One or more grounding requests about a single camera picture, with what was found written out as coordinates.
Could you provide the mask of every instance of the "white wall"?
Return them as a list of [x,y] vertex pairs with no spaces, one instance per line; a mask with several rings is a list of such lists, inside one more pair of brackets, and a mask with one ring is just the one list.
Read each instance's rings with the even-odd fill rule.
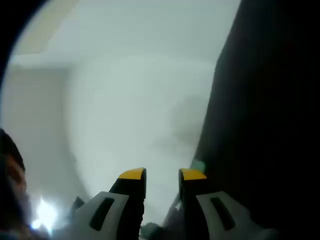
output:
[[67,88],[71,151],[90,196],[117,177],[147,168],[143,222],[162,224],[178,193],[178,170],[193,159],[211,92],[214,65],[140,55],[91,59]]
[[62,215],[76,196],[87,198],[67,145],[64,122],[66,69],[13,68],[1,89],[1,127],[24,159],[33,206],[42,196]]

